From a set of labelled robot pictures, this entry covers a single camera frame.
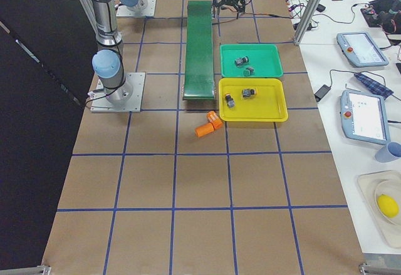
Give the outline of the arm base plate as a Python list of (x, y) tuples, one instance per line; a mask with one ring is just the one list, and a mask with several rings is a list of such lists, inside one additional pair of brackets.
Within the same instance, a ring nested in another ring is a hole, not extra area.
[(92, 113), (139, 113), (142, 106), (145, 73), (125, 73), (125, 83), (113, 93), (105, 93), (98, 80), (100, 92), (92, 93), (87, 104)]
[(118, 18), (152, 18), (157, 0), (120, 0)]

